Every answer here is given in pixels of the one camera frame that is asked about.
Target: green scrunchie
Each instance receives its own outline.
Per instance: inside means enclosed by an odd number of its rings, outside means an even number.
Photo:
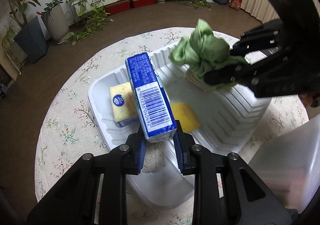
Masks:
[[[199,19],[196,29],[190,38],[184,36],[178,45],[169,54],[169,60],[178,66],[188,64],[199,80],[207,85],[204,74],[212,70],[218,70],[229,64],[247,64],[242,56],[230,56],[228,43],[213,35],[209,24]],[[235,83],[218,84],[209,86],[210,90],[222,90],[231,88]]]

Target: white plastic tray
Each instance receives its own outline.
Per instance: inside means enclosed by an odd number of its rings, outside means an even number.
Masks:
[[[150,53],[171,103],[186,102],[198,116],[201,127],[191,134],[196,143],[213,153],[239,152],[252,135],[271,99],[257,99],[248,88],[236,85],[229,91],[206,93],[183,76],[187,66],[173,65],[170,44]],[[110,150],[125,143],[138,130],[139,123],[118,127],[113,119],[109,87],[129,81],[125,65],[95,80],[88,91],[89,103]],[[172,209],[188,200],[194,191],[194,177],[184,177],[178,169],[173,141],[163,141],[165,167],[159,172],[127,175],[142,201],[153,208]]]

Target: blue box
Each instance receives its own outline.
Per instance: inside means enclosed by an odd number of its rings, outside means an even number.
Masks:
[[[148,142],[160,142],[176,132],[176,122],[162,82],[147,53],[125,60],[140,122]]]

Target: round table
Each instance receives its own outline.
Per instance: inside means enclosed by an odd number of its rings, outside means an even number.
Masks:
[[[84,153],[95,156],[108,153],[89,108],[87,94],[91,82],[124,64],[127,57],[157,50],[182,36],[190,36],[193,30],[172,27],[128,37],[99,51],[67,80],[51,103],[39,135],[35,161],[38,201]],[[238,41],[223,33],[214,34],[223,37],[230,45]],[[263,53],[254,52],[246,59],[252,63],[264,57]],[[241,157],[249,162],[264,141],[307,121],[307,112],[297,95],[273,98],[250,141],[240,152]],[[150,209],[127,185],[127,211],[128,224],[191,224],[193,198],[172,210]]]

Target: barcode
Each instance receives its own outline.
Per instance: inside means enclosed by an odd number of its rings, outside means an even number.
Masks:
[[[172,120],[157,82],[136,88],[148,132],[172,125]]]
[[[138,116],[137,117],[133,117],[133,118],[129,118],[129,119],[117,122],[117,123],[118,123],[118,125],[120,127],[123,127],[123,126],[129,125],[129,124],[135,123],[137,121],[139,121],[139,117]]]

